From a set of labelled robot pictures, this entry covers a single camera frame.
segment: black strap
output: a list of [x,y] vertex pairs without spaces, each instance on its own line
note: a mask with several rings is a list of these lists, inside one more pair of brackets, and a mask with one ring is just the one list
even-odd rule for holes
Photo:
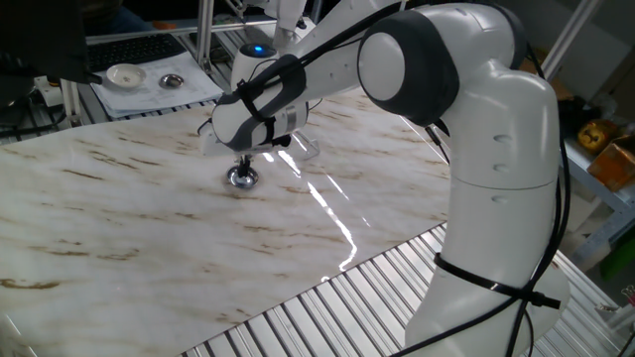
[[240,96],[240,99],[242,100],[242,102],[245,103],[245,108],[249,110],[249,113],[251,114],[251,116],[256,121],[260,123],[264,123],[265,128],[267,128],[267,137],[262,143],[260,143],[260,145],[271,143],[271,141],[274,139],[274,123],[276,122],[276,118],[274,117],[265,118],[260,114],[258,109],[256,109],[256,106],[254,105],[253,100],[251,100],[251,97],[247,90],[248,87],[245,86],[245,84],[246,83],[244,80],[240,80],[237,84],[236,93],[238,94],[238,96]]
[[489,279],[479,277],[457,267],[454,264],[448,263],[441,257],[441,253],[435,254],[435,264],[437,264],[439,268],[445,270],[446,272],[454,275],[457,278],[461,278],[467,282],[489,289],[493,292],[497,292],[508,297],[519,298],[521,300],[528,301],[534,306],[546,306],[554,309],[560,308],[561,302],[557,299],[545,297],[545,295],[542,293],[510,287],[508,285],[496,283]]

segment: keyboard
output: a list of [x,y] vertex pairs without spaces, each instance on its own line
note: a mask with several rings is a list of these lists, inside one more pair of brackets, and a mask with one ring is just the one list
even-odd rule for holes
[[184,53],[186,49],[170,34],[145,36],[88,46],[90,70],[107,70],[120,63],[139,64]]

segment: metal rail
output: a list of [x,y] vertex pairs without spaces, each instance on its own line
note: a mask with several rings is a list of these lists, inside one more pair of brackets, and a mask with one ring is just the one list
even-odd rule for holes
[[[390,356],[435,269],[445,224],[185,351],[183,357]],[[615,356],[625,343],[594,312],[612,301],[562,254],[571,301],[533,356]]]

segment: white marble board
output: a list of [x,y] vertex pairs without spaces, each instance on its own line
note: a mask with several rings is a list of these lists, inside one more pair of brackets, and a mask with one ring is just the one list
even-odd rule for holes
[[200,154],[209,110],[0,147],[5,334],[41,357],[174,356],[446,220],[447,165],[361,90],[312,111],[319,156],[258,156],[250,191],[226,184],[232,155]]

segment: white robotic arm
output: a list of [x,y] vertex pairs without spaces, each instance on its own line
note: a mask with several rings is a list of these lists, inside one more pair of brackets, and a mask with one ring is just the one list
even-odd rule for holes
[[[359,84],[373,103],[417,125],[443,120],[452,135],[449,220],[438,256],[443,268],[408,324],[406,344],[510,301],[486,321],[411,354],[504,356],[521,304],[509,299],[515,294],[509,291],[527,287],[554,219],[556,95],[536,76],[510,69],[523,59],[526,43],[518,20],[505,9],[398,8],[391,1],[344,0],[279,59],[258,54],[268,51],[262,47],[245,49],[248,59],[238,59],[232,73],[236,90],[219,100],[199,129],[202,150],[216,140],[241,154],[284,144],[306,123],[308,100]],[[529,306],[539,337],[559,318],[569,285],[551,267],[536,290],[562,302],[560,310]],[[523,324],[513,355],[529,343]]]

